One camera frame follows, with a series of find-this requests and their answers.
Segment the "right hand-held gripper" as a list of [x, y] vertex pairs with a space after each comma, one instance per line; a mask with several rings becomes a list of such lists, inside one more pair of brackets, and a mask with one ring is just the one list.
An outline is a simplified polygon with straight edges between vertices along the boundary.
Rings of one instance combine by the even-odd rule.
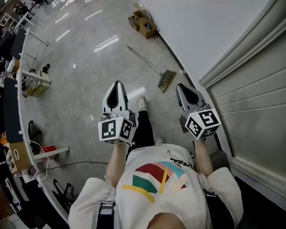
[[[176, 85], [176, 96], [183, 114], [179, 119], [184, 133], [191, 133], [197, 139], [205, 139], [216, 133], [221, 126], [216, 109], [205, 104], [202, 94], [194, 87], [188, 88], [182, 83]], [[187, 107], [199, 107], [194, 111], [186, 111]]]

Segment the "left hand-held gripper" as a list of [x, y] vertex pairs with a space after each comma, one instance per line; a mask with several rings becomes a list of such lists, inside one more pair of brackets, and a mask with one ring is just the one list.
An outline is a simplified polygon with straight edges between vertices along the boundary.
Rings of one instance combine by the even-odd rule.
[[[123, 114], [107, 113], [119, 106]], [[102, 100], [101, 121], [98, 122], [99, 140], [109, 144], [127, 143], [130, 133], [136, 127], [136, 115], [128, 110], [128, 98], [124, 84], [115, 81], [105, 93]]]

